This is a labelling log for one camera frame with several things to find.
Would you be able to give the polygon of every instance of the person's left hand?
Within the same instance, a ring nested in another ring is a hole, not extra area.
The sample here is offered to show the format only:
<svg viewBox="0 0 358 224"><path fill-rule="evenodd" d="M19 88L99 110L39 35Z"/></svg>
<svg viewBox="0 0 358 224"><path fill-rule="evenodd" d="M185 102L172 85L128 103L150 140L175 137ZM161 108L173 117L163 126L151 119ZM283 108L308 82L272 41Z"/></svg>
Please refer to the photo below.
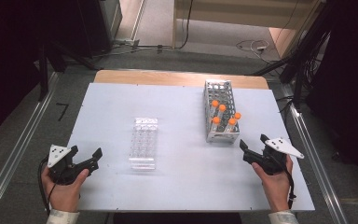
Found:
<svg viewBox="0 0 358 224"><path fill-rule="evenodd" d="M54 190L54 182L51 180L48 167L42 173L42 183L45 189L46 198L51 193L50 203L55 210L75 213L79 201L80 187L89 175L89 170L83 170L71 185L57 185Z"/></svg>

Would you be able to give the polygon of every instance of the white plastic bracket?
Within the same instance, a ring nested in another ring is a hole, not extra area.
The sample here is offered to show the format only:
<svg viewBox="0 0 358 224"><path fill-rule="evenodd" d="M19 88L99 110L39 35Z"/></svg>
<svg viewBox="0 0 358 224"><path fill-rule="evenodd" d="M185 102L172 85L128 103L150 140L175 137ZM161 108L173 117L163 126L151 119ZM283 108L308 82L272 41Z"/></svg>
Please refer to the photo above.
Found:
<svg viewBox="0 0 358 224"><path fill-rule="evenodd" d="M64 156L66 156L72 149L68 147L59 147L51 145L50 153L48 154L48 168L55 165Z"/></svg>
<svg viewBox="0 0 358 224"><path fill-rule="evenodd" d="M304 159L304 155L299 152L295 147L293 147L292 144L284 140L282 137L269 139L266 141L266 145L274 148L281 153L289 154L297 158Z"/></svg>

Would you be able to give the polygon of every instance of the gray floor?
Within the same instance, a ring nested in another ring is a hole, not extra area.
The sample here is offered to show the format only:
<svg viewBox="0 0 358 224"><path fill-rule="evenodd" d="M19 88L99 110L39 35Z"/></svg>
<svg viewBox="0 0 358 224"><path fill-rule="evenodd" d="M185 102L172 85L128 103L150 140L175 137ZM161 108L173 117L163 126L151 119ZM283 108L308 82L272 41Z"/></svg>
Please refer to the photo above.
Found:
<svg viewBox="0 0 358 224"><path fill-rule="evenodd" d="M139 30L138 36L142 37L142 35L143 31ZM141 39L141 41L145 41L144 44L162 43L147 43L146 37ZM219 43L221 42L218 39L222 40L223 38L217 38L216 42L213 42L215 45L220 45ZM189 39L190 45L195 42L191 38ZM190 52L191 50L167 50L158 54L156 50L152 49L121 55L107 55L94 60L94 62L105 69L147 69L230 75L251 74L266 65L265 62L257 59L252 52L244 52L248 56L232 56L233 54L230 52L237 49L225 48L225 50L221 50L221 54L206 51ZM86 89L94 79L95 73L95 71L90 71L81 65L70 63L65 74L60 75L57 89L52 96L45 115L35 130L34 136L26 148L21 162L0 201L0 223L46 222L46 214L36 180L37 166L48 153L51 144L67 144ZM271 74L266 74L265 78L268 80L269 87L273 90L275 96L279 98L282 96L281 85L277 82L275 76L277 76L277 73L271 72ZM36 87L30 92L0 128L0 170L34 111L38 91L39 89ZM58 121L58 119L62 113L62 107L56 105L57 103L69 104L68 110L61 121ZM285 102L279 102L278 104L282 108ZM358 167L331 160L335 150L329 141L328 130L319 119L312 116L305 105L302 108L311 137L331 178L337 196L342 201L348 221L350 223L358 223ZM294 146L302 150L302 142L290 116L287 120L287 131L291 135ZM299 222L333 223L318 182L311 169L310 161L302 160L300 161L300 166L303 175L309 182L309 191L316 210L299 213ZM243 213L241 214L242 223L269 223L267 213L267 211ZM105 217L106 213L82 212L78 223L104 223Z"/></svg>

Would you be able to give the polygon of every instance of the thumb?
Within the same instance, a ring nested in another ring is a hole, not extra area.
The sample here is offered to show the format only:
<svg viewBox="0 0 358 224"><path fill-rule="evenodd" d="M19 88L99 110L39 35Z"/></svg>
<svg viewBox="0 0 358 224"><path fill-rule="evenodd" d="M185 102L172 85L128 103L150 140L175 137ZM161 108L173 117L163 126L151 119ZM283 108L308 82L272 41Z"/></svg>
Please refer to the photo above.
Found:
<svg viewBox="0 0 358 224"><path fill-rule="evenodd" d="M77 187L81 187L81 185L84 183L84 181L86 180L87 176L89 176L89 170L88 169L84 169L82 172L80 172L80 174L77 176L74 185L76 185Z"/></svg>
<svg viewBox="0 0 358 224"><path fill-rule="evenodd" d="M264 170L263 167L261 167L259 164L257 164L256 162L252 162L252 167L255 170L255 173L258 175L258 177L260 177L261 180L264 179L264 177L267 175Z"/></svg>

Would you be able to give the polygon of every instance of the hand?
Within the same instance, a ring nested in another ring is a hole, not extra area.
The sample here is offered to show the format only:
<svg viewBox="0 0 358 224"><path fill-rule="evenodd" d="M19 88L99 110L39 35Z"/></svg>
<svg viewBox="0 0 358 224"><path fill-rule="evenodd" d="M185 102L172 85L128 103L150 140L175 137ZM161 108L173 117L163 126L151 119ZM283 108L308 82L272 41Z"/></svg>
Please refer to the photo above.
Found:
<svg viewBox="0 0 358 224"><path fill-rule="evenodd" d="M46 198L51 193L50 203L52 208L63 212L75 213L77 212L77 205L80 195L80 187L89 175L89 170L83 170L76 178L75 182L71 185L56 185L54 190L54 182L48 175L48 167L42 173L42 183L46 192Z"/></svg>
<svg viewBox="0 0 358 224"><path fill-rule="evenodd" d="M287 203L287 196L289 194L290 184L286 173L281 172L276 175L267 175L263 168L256 162L252 163L252 167L263 182L263 189L266 193L271 212L275 213L288 210L289 205ZM291 174L293 162L290 159L290 156L286 157L286 167L289 174Z"/></svg>

